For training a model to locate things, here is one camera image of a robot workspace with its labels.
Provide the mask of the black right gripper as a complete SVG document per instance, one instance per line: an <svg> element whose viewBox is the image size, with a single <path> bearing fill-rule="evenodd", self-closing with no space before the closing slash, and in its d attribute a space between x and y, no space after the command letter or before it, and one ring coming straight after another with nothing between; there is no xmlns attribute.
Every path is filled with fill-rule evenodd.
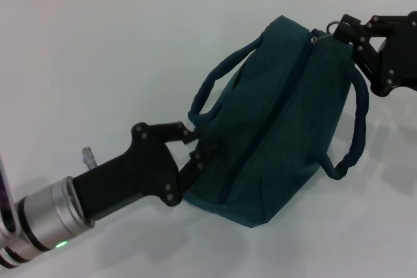
<svg viewBox="0 0 417 278"><path fill-rule="evenodd" d="M399 87L416 90L415 11L407 16L374 15L365 24L345 14L332 37L352 43L352 57L375 95L385 97ZM379 52L369 43L372 37L386 39Z"/></svg>

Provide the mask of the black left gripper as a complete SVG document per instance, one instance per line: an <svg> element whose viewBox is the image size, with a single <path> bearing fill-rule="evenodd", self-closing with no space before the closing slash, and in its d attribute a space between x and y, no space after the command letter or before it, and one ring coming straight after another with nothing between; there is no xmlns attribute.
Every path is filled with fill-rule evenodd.
<svg viewBox="0 0 417 278"><path fill-rule="evenodd" d="M131 134L125 153L73 179L86 218L98 221L146 196L176 206L222 151L220 142L198 142L179 169L166 143L182 141L186 145L198 139L197 132L182 122L142 122L132 127Z"/></svg>

